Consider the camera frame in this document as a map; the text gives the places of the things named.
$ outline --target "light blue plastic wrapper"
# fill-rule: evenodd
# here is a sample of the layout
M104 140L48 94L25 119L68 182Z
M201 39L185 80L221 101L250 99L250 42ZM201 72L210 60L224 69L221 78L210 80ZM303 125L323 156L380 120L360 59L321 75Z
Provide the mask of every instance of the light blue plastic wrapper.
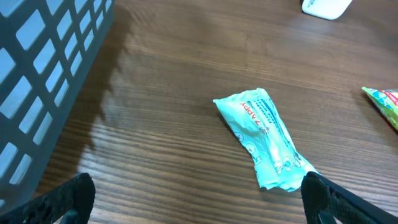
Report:
M258 88L213 100L235 136L252 156L260 187L288 192L315 168L297 151L268 93Z

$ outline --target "wood grain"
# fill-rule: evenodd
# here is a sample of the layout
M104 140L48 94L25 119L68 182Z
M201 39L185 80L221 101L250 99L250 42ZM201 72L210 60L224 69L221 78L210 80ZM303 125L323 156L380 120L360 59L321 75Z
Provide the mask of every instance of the wood grain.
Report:
M93 176L93 223L304 223L300 191L259 189L212 103L265 88L325 177L398 215L398 137L361 92L398 88L398 2L336 21L291 0L117 0L37 189Z

